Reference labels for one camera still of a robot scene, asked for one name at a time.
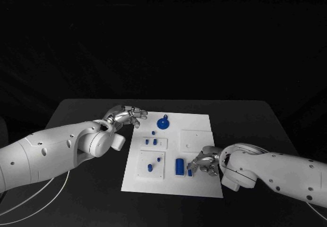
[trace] gray table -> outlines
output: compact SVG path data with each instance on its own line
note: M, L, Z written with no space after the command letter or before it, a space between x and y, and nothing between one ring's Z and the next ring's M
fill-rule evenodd
M137 106L147 111L209 114L215 144L254 144L270 151L297 155L275 114L263 101L67 99L46 128L100 119L116 105ZM67 187L46 209L12 226L323 226L307 204L275 192L258 180L254 189L238 192L225 186L224 199L165 194L121 192L133 126L124 126L121 151L84 162L71 171ZM52 200L67 174L0 222L31 215ZM0 210L23 201L46 184L39 182L9 190Z

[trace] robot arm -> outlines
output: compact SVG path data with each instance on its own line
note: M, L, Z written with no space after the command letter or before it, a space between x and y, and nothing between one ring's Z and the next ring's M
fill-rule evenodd
M108 118L35 132L0 149L0 193L59 176L101 157L110 147L121 149L126 138L116 132L123 124L139 128L137 118L147 119L147 111L130 106L114 108Z
M327 207L327 164L241 143L224 150L206 146L189 169L201 168L215 176L218 165L222 185L232 190L254 188L260 178L275 192Z

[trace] small blue part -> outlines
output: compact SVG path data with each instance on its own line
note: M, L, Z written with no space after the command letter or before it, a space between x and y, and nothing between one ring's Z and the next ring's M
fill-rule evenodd
M166 129L169 127L169 116L165 115L162 119L157 121L157 126L160 129Z
M188 176L193 176L192 169L188 170Z
M176 175L185 175L185 160L182 158L176 159Z
M149 164L149 172L152 172L152 164Z

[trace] black background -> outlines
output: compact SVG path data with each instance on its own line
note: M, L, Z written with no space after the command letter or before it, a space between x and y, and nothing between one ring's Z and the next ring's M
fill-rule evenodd
M264 100L327 162L327 6L306 1L2 1L9 140L67 98Z

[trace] white cable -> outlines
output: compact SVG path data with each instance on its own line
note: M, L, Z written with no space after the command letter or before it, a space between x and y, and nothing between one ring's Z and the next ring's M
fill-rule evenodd
M320 215L320 217L327 221L327 218L319 213L319 211L313 208L313 210L316 211L316 213Z
M46 186L49 185L49 183L54 181L55 178L52 178L52 180L48 182L48 184L45 185L45 187L12 209L9 209L6 212L0 213L0 216L5 215L8 212L10 212L13 209L16 209L19 206L22 206L41 192L42 190L46 188Z
M58 192L58 194L57 194L57 196L55 196L55 198L52 199L52 201L57 199L57 197L58 197L58 195L61 194L61 192L62 192L62 190L64 190L64 187L65 187L65 185L67 185L67 180L65 180L65 183L64 183L64 186L62 186L62 189L59 190L59 192ZM52 201L31 215L31 216L33 216L35 214L38 214L46 207L48 207L48 205L52 203ZM18 220L18 221L15 221L15 222L10 222L10 223L3 223L3 224L0 224L0 226L5 226L5 225L9 225L9 224L12 224L12 223L16 223L16 222L19 222L19 221L23 221L26 218L23 218L23 219L21 219L21 220Z

